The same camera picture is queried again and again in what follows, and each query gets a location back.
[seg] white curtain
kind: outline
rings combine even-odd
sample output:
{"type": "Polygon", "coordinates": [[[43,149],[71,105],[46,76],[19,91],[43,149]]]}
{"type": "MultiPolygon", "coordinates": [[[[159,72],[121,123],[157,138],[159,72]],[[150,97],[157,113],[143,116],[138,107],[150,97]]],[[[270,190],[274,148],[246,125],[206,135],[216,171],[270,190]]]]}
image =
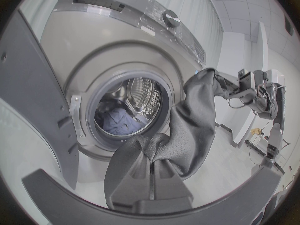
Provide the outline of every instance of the white curtain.
{"type": "Polygon", "coordinates": [[[58,0],[24,0],[20,9],[40,41],[47,20],[58,0]]]}
{"type": "Polygon", "coordinates": [[[210,0],[156,0],[172,10],[206,51],[206,67],[217,68],[223,28],[210,0]]]}

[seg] black fabric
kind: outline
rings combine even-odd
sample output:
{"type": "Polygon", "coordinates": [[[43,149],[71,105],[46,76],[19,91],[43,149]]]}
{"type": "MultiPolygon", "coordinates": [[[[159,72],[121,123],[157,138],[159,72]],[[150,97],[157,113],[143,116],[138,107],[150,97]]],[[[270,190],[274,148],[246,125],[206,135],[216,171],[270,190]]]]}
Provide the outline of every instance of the black fabric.
{"type": "Polygon", "coordinates": [[[171,108],[170,137],[162,133],[152,137],[133,136],[114,153],[104,180],[106,198],[126,175],[140,152],[151,163],[168,159],[183,180],[200,168],[215,137],[214,96],[227,99],[229,95],[227,88],[222,88],[219,83],[225,84],[223,78],[215,73],[215,69],[207,68],[186,82],[185,100],[171,108]]]}

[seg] washing machine door hinge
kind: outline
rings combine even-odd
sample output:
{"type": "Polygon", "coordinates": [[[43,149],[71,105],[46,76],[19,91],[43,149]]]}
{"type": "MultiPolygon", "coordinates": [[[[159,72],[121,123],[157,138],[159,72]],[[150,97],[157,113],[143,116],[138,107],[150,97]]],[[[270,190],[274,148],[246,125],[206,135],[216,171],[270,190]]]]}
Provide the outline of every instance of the washing machine door hinge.
{"type": "Polygon", "coordinates": [[[85,134],[80,124],[80,117],[79,117],[80,103],[81,103],[81,96],[73,95],[71,98],[69,111],[73,119],[77,140],[85,138],[85,134]]]}

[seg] washing machine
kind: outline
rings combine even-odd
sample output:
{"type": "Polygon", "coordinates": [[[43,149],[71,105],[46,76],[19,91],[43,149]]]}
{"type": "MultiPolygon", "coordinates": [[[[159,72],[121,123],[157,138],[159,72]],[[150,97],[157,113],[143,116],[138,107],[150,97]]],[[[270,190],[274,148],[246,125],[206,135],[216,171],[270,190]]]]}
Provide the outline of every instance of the washing machine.
{"type": "Polygon", "coordinates": [[[135,134],[169,134],[171,107],[205,66],[195,37],[155,0],[58,0],[40,43],[80,151],[104,161],[135,134]],[[122,115],[125,130],[111,124],[122,115]]]}
{"type": "Polygon", "coordinates": [[[9,206],[45,225],[261,220],[280,181],[266,167],[217,201],[157,216],[113,211],[75,190],[81,153],[108,163],[135,134],[170,133],[170,109],[205,57],[155,0],[58,0],[40,42],[16,10],[0,40],[0,186],[15,199],[9,206]]]}

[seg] gray panel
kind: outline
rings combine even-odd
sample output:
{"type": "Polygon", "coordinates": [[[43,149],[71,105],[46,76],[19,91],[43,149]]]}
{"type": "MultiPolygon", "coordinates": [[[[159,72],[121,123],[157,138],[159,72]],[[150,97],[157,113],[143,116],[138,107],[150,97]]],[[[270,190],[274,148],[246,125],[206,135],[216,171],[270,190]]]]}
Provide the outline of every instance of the gray panel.
{"type": "Polygon", "coordinates": [[[262,167],[233,192],[200,208],[169,215],[138,216],[114,212],[87,202],[60,186],[42,170],[23,179],[35,204],[51,223],[57,225],[249,225],[268,203],[279,181],[279,175],[262,167]]]}
{"type": "Polygon", "coordinates": [[[75,189],[78,146],[69,107],[39,43],[20,12],[0,41],[0,97],[51,146],[66,182],[75,189]]]}

